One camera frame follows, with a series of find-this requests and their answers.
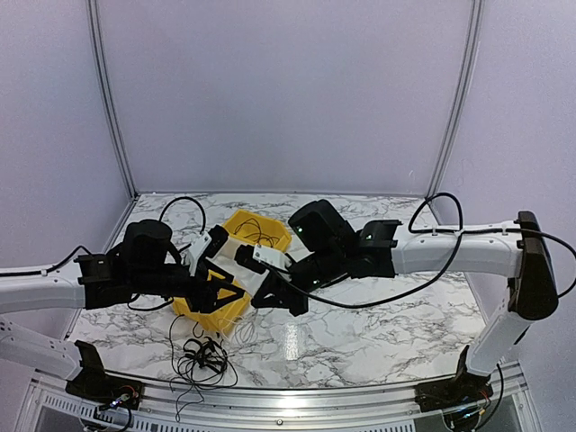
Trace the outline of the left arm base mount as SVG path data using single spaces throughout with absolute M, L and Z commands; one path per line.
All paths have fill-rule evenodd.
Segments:
M 117 406 L 136 410 L 140 405 L 144 384 L 140 381 L 112 375 L 79 375 L 67 381 L 66 393 L 111 407 Z

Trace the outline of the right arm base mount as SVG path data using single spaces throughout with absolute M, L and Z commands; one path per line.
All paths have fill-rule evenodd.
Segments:
M 487 380 L 447 378 L 422 382 L 415 387 L 415 402 L 421 412 L 445 410 L 482 401 L 493 395 Z

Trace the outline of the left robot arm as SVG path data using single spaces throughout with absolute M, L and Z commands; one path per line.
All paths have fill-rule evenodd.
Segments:
M 226 242 L 223 229 L 202 230 L 185 250 L 176 247 L 172 236 L 161 219 L 144 219 L 129 224 L 122 242 L 106 253 L 78 246 L 55 265 L 3 271 L 1 311 L 96 310 L 155 295 L 182 298 L 190 311 L 210 314 L 244 297 L 244 290 L 235 284 L 197 273 L 202 258 Z M 54 340 L 4 321 L 1 357 L 56 375 L 96 401 L 113 394 L 113 379 L 97 349 L 83 341 Z

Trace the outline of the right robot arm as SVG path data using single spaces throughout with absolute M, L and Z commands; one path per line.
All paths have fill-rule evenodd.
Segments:
M 445 386 L 451 401 L 464 403 L 530 326 L 557 310 L 563 293 L 557 289 L 546 243 L 555 242 L 569 252 L 574 249 L 542 232 L 531 211 L 488 225 L 467 226 L 459 219 L 452 226 L 418 228 L 415 222 L 371 220 L 355 230 L 329 201 L 309 202 L 289 219 L 309 255 L 293 261 L 271 247 L 255 247 L 252 258 L 267 275 L 251 304 L 299 316 L 308 311 L 311 300 L 343 308 L 343 303 L 315 292 L 346 279 L 421 272 L 434 273 L 435 281 L 448 272 L 503 276 L 508 288 L 502 305 L 463 350 L 455 376 Z

